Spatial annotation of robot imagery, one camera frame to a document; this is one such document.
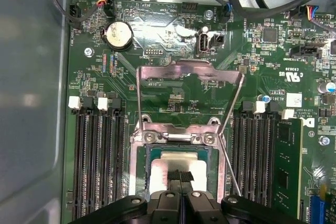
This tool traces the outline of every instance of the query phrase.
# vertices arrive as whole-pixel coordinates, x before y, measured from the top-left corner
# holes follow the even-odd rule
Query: blue pcie slot
[[[310,197],[310,224],[324,224],[324,201],[315,195]]]

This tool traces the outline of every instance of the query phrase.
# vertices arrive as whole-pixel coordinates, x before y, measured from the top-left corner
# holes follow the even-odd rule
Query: black memory slot
[[[73,203],[72,219],[75,220],[80,216],[80,209],[82,202],[80,201],[82,189],[82,159],[83,159],[83,142],[84,142],[84,128],[85,128],[85,115],[76,115],[76,136],[75,136],[75,160],[74,160],[74,181],[73,181]]]
[[[260,200],[258,201],[260,204],[266,206],[267,201],[267,178],[268,178],[268,157],[269,157],[269,141],[270,141],[270,120],[267,118],[263,121],[263,146],[260,148],[260,170],[263,171],[261,173],[260,178]]]
[[[251,147],[253,141],[253,120],[251,118],[246,119],[246,142],[245,142],[245,167],[244,167],[244,189],[243,196],[250,199],[250,175],[251,175]]]
[[[85,128],[85,159],[84,159],[84,166],[85,166],[85,178],[84,181],[86,183],[85,188],[83,189],[83,198],[84,198],[84,206],[85,208],[82,209],[82,214],[87,215],[90,212],[91,202],[90,198],[92,197],[91,192],[91,180],[92,180],[92,152],[93,152],[93,132],[94,132],[94,122],[95,122],[95,115],[91,114],[86,115],[86,128]]]
[[[241,179],[239,174],[239,165],[240,165],[240,159],[239,159],[239,126],[240,126],[240,119],[235,118],[234,119],[234,126],[233,126],[233,139],[232,139],[232,154],[231,154],[231,164],[233,173],[236,177],[237,183],[240,187],[241,185]]]
[[[86,213],[94,211],[95,188],[96,188],[96,167],[97,167],[97,141],[98,141],[98,116],[93,115],[90,122],[90,135],[87,138],[87,207]]]
[[[110,163],[111,163],[111,130],[112,117],[102,116],[102,138],[101,138],[101,172],[100,172],[100,199],[101,207],[109,203],[109,184],[110,184]]]
[[[232,166],[242,196],[270,206],[276,118],[273,114],[234,113]]]
[[[245,188],[245,178],[244,178],[244,169],[245,169],[245,149],[246,149],[246,126],[247,126],[247,116],[244,115],[240,118],[240,127],[239,127],[239,152],[237,159],[239,160],[239,173],[240,178],[240,191],[243,191]]]
[[[275,139],[276,139],[276,117],[274,115],[268,115],[269,120],[269,141],[267,145],[267,171],[266,177],[267,183],[267,206],[271,207],[271,199],[273,192],[273,178],[274,178],[274,153],[275,153]]]
[[[264,118],[262,115],[258,116],[258,142],[257,142],[257,148],[256,148],[256,179],[255,179],[255,201],[256,202],[261,202],[261,199],[263,197],[263,192],[262,192],[262,175],[265,172],[263,170],[263,161],[264,158],[264,143],[265,143],[265,136],[264,136],[264,131],[265,131],[265,126],[264,126]]]
[[[257,169],[257,147],[259,139],[259,115],[255,115],[251,119],[252,123],[252,134],[251,134],[251,145],[250,145],[250,162],[249,162],[249,182],[248,182],[248,192],[249,200],[255,201],[255,189],[256,189],[256,169]]]
[[[114,159],[113,159],[113,200],[122,198],[122,174],[124,158],[124,116],[121,111],[114,112]]]

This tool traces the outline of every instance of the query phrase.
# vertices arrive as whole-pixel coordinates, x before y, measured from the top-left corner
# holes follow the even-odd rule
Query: metal socket bracket
[[[190,125],[187,128],[175,127],[169,123],[153,123],[149,115],[141,113],[141,81],[149,78],[160,79],[177,79],[184,74],[194,73],[201,80],[229,82],[236,86],[232,99],[224,114],[224,121],[219,122],[217,118],[210,118],[208,124]],[[141,66],[136,70],[137,75],[137,94],[138,94],[138,112],[139,120],[135,131],[130,137],[131,140],[131,160],[130,160],[130,181],[129,194],[135,194],[136,188],[136,171],[137,171],[137,149],[144,144],[166,143],[168,140],[190,141],[191,144],[209,145],[219,147],[218,160],[218,186],[217,200],[224,197],[225,183],[225,160],[229,164],[229,159],[225,150],[224,128],[232,113],[234,104],[239,96],[243,85],[244,75],[239,71],[216,70],[204,60],[180,60],[172,61],[165,67]]]
[[[141,81],[149,78],[160,79],[178,79],[184,74],[196,74],[202,81],[222,81],[229,82],[237,86],[233,98],[228,104],[225,112],[224,121],[220,124],[190,125],[187,128],[175,127],[168,123],[143,122],[139,120],[139,127],[133,134],[135,141],[143,143],[165,143],[170,140],[190,141],[192,144],[205,144],[217,146],[220,135],[223,134],[229,115],[231,114],[234,104],[242,88],[244,74],[232,70],[216,70],[211,63],[205,60],[179,60],[172,61],[164,67],[140,66],[136,70],[137,75],[137,95],[138,95],[138,112],[141,115]]]

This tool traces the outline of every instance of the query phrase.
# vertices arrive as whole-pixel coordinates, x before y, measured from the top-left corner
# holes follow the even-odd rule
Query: white connector
[[[98,98],[98,109],[107,111],[109,104],[108,104],[108,99],[106,97],[99,97]]]
[[[261,114],[266,111],[265,102],[256,101],[253,107],[253,114]]]
[[[281,119],[288,120],[290,118],[294,118],[294,110],[293,109],[285,109],[281,113]]]
[[[69,96],[68,106],[71,109],[80,110],[80,107],[81,107],[80,98],[74,95]]]

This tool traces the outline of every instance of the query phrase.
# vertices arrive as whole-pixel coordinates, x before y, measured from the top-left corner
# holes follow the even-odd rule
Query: motherboard
[[[70,32],[62,222],[179,172],[218,202],[335,223],[335,75],[336,34],[294,12],[110,0]]]

